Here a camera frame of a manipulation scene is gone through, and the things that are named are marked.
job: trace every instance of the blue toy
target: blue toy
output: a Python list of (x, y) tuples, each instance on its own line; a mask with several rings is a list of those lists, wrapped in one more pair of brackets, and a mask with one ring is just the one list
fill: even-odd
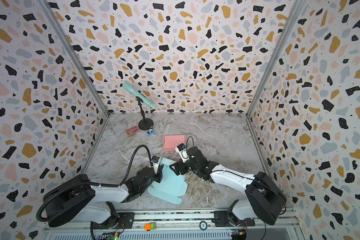
[(151, 126), (147, 131), (147, 136), (153, 135), (155, 133), (154, 127)]

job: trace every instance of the patterned wall panel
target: patterned wall panel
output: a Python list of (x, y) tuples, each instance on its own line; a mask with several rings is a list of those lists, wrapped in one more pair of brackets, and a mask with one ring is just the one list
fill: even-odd
[(0, 1), (0, 239), (36, 239), (42, 197), (75, 176), (103, 116), (33, 1)]
[(111, 112), (247, 112), (293, 1), (53, 0), (51, 7)]
[(360, 0), (307, 1), (256, 105), (306, 239), (360, 239)]

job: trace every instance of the microphone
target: microphone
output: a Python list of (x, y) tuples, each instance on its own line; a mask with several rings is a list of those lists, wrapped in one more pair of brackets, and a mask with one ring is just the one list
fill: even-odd
[(143, 94), (139, 93), (139, 91), (137, 91), (137, 90), (136, 90), (131, 84), (129, 84), (127, 81), (124, 81), (123, 87), (124, 87), (130, 94), (133, 94), (134, 96), (141, 98), (141, 99), (143, 100), (143, 102), (144, 102), (147, 106), (155, 109), (155, 106), (154, 106), (146, 97), (144, 97)]

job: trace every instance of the marble tabletop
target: marble tabletop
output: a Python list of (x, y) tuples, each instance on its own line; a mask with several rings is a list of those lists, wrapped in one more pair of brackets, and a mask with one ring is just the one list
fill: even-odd
[[(155, 133), (147, 136), (147, 131), (139, 131), (128, 137), (125, 130), (136, 126), (141, 115), (120, 113), (110, 115), (94, 156), (86, 174), (96, 182), (118, 184), (125, 176), (133, 151), (145, 144), (151, 156), (158, 155), (179, 161), (176, 152), (163, 151), (163, 136), (185, 134), (192, 136), (203, 155), (209, 161), (218, 162), (225, 167), (243, 173), (257, 174), (264, 171), (256, 151), (244, 114), (194, 114), (168, 113), (146, 114), (154, 121)], [(149, 165), (145, 148), (140, 148), (132, 162), (129, 176)], [(172, 204), (150, 195), (147, 191), (128, 203), (115, 204), (116, 209), (189, 209), (189, 208), (227, 208), (235, 199), (246, 196), (227, 186), (202, 181), (195, 174), (185, 175), (187, 192), (181, 204)]]

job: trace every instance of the pink box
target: pink box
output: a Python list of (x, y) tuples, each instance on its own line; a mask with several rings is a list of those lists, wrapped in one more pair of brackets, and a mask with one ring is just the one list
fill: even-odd
[(181, 143), (185, 144), (185, 135), (166, 135), (163, 138), (164, 152), (174, 152)]

